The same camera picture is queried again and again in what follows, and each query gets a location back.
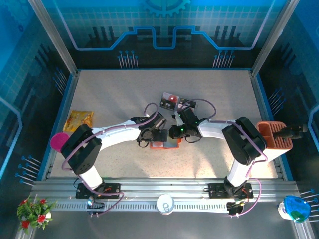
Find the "orange part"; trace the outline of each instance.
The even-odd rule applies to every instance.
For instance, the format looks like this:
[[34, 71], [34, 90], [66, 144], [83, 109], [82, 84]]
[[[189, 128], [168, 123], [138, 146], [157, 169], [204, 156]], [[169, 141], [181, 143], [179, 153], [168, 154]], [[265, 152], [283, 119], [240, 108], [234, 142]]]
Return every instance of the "orange part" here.
[[285, 141], [278, 137], [276, 140], [274, 139], [273, 133], [281, 131], [282, 128], [287, 127], [282, 122], [277, 121], [262, 121], [257, 123], [257, 130], [263, 136], [263, 138], [267, 142], [267, 148], [271, 149], [292, 149], [293, 142], [290, 138]]

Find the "blue border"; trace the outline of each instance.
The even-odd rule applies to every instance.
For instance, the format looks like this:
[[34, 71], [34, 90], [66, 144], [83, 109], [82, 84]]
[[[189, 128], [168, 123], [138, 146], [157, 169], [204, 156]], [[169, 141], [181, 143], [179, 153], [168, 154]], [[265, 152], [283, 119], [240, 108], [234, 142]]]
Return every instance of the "blue border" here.
[[79, 71], [107, 71], [107, 70], [223, 70], [223, 71], [251, 71], [251, 68], [79, 68]]
[[[257, 74], [256, 78], [257, 78], [257, 82], [258, 82], [258, 85], [259, 85], [259, 88], [260, 88], [260, 91], [261, 91], [263, 100], [264, 100], [265, 105], [266, 105], [266, 110], [267, 110], [267, 113], [268, 113], [268, 115], [269, 115], [269, 119], [270, 119], [271, 121], [274, 121], [274, 116], [273, 116], [273, 113], [271, 112], [270, 105], [269, 105], [269, 102], [268, 102], [268, 100], [267, 100], [265, 88], [264, 88], [264, 85], [263, 85], [263, 83], [262, 83], [262, 81], [261, 81], [261, 78], [260, 78], [259, 73]], [[292, 175], [292, 173], [291, 173], [291, 170], [290, 170], [290, 167], [289, 167], [289, 163], [288, 163], [287, 157], [286, 157], [284, 154], [281, 155], [281, 160], [282, 160], [282, 162], [283, 162], [283, 166], [284, 166], [284, 168], [285, 168], [285, 173], [286, 173], [286, 176], [287, 176], [288, 181], [293, 181], [294, 178], [293, 178], [293, 175]]]
[[49, 161], [49, 155], [50, 155], [50, 151], [51, 151], [50, 140], [56, 134], [56, 131], [57, 131], [57, 128], [58, 128], [58, 125], [59, 125], [59, 122], [60, 122], [60, 119], [61, 119], [61, 116], [62, 116], [62, 113], [63, 113], [63, 108], [64, 108], [64, 105], [65, 105], [67, 96], [69, 94], [69, 90], [71, 88], [72, 80], [73, 80], [73, 75], [70, 74], [68, 82], [67, 82], [67, 85], [66, 85], [66, 88], [65, 88], [65, 91], [64, 91], [64, 95], [62, 97], [62, 101], [61, 101], [61, 104], [60, 104], [60, 107], [59, 107], [58, 114], [57, 114], [57, 116], [55, 118], [55, 122], [54, 122], [52, 131], [51, 131], [51, 135], [50, 135], [50, 139], [49, 139], [48, 145], [46, 147], [46, 150], [45, 150], [45, 153], [44, 153], [44, 156], [43, 156], [43, 161], [41, 163], [41, 167], [40, 167], [40, 170], [39, 170], [39, 173], [38, 173], [38, 177], [36, 179], [37, 181], [42, 181], [41, 180], [42, 176], [43, 176], [43, 174], [45, 172], [46, 165], [47, 165], [47, 163]]
[[308, 119], [308, 129], [309, 129], [309, 133], [311, 135], [311, 137], [313, 138], [313, 141], [315, 143], [315, 146], [317, 148], [317, 151], [319, 152], [319, 142], [318, 142], [318, 139], [316, 137], [316, 134], [313, 130], [313, 127], [312, 127], [312, 123], [313, 123], [313, 119], [314, 119], [314, 114], [319, 110], [319, 104], [317, 104], [316, 106], [314, 106], [311, 111], [310, 111], [310, 114], [309, 114], [309, 119]]

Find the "pink object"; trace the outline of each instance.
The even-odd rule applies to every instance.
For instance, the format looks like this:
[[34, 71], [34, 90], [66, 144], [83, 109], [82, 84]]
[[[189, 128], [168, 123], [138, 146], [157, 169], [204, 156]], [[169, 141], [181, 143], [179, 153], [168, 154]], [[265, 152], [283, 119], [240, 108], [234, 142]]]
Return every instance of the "pink object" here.
[[57, 152], [61, 152], [61, 148], [68, 141], [69, 136], [66, 133], [57, 133], [50, 140], [50, 146]]

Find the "gear logo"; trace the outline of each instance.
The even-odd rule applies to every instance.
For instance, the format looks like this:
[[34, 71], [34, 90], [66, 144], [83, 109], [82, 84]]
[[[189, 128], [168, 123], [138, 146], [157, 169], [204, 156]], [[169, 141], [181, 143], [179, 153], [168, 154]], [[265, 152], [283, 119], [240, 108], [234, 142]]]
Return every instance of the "gear logo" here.
[[179, 14], [180, 10], [184, 10], [186, 4], [189, 4], [190, 0], [143, 0], [142, 5], [144, 10], [154, 13], [155, 16], [162, 15], [166, 17], [173, 16], [174, 13]]

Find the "gear icon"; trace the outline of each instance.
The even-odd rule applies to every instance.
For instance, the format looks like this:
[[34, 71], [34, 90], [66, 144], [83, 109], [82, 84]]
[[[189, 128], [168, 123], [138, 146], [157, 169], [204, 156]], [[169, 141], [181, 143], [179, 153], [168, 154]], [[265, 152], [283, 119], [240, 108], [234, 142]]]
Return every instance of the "gear icon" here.
[[173, 16], [174, 13], [179, 14], [180, 10], [184, 10], [186, 4], [189, 4], [190, 0], [143, 0], [142, 5], [144, 10], [155, 13], [155, 16], [162, 15], [166, 17]]
[[23, 25], [23, 22], [30, 15], [30, 7], [27, 0], [2, 0], [0, 6], [6, 7], [19, 25]]

